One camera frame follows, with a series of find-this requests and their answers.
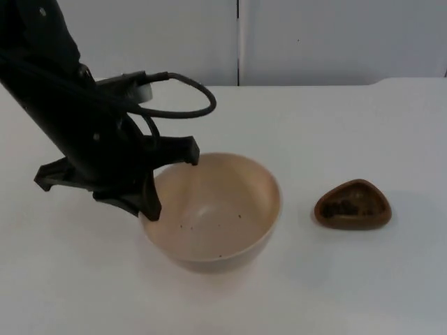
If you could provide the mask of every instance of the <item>small brown dish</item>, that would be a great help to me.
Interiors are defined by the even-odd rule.
[[[328,228],[372,230],[391,219],[391,207],[383,193],[363,179],[355,179],[326,193],[314,209],[315,218]]]

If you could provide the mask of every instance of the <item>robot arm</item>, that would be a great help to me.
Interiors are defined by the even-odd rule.
[[[161,204],[153,171],[163,165],[196,165],[193,137],[162,137],[152,117],[200,117],[216,107],[204,86],[175,73],[122,75],[95,82],[79,62],[55,0],[0,0],[0,82],[65,155],[42,166],[35,178],[45,191],[54,185],[85,188],[95,200],[133,215],[159,218]],[[135,89],[176,79],[203,92],[210,106],[193,112],[140,107]],[[129,116],[139,114],[152,135]]]

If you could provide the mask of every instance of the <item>white table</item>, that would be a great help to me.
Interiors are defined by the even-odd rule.
[[[34,175],[61,154],[0,91],[0,332],[445,334],[447,81],[212,90],[214,114],[161,132],[256,159],[284,206],[254,263],[208,276],[171,264],[126,212],[82,190],[42,192]],[[154,95],[153,107],[205,103],[171,83]],[[355,178],[388,197],[389,225],[317,226],[315,202]]]

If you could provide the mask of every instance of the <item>cabinet door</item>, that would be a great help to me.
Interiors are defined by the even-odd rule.
[[[179,72],[236,84],[236,0],[58,0],[95,77]]]
[[[244,85],[443,77],[446,0],[240,0]]]

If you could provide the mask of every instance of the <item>white cabinet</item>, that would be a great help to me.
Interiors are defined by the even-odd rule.
[[[180,72],[236,84],[236,0],[58,0],[95,77]]]
[[[240,0],[241,85],[443,77],[446,0]]]

